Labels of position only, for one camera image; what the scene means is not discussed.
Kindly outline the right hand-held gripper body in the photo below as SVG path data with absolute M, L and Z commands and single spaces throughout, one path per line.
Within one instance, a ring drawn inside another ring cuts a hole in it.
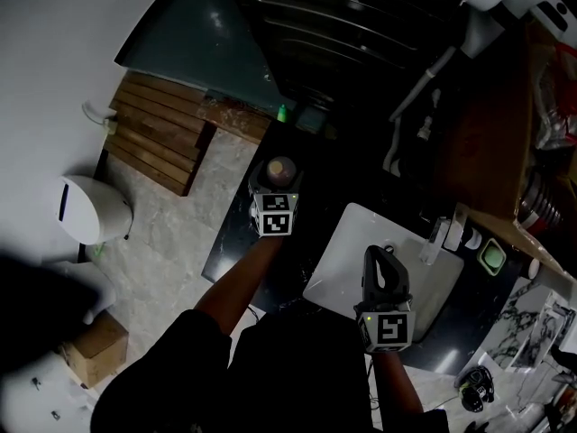
M 363 291 L 354 310 L 366 354 L 399 352 L 412 344 L 416 313 L 411 301 L 411 294 L 404 291 Z

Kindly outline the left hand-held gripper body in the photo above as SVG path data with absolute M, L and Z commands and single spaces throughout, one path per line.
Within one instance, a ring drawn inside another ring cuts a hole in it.
M 292 234 L 298 211 L 298 194 L 288 189 L 269 189 L 267 193 L 250 193 L 250 214 L 260 237 Z

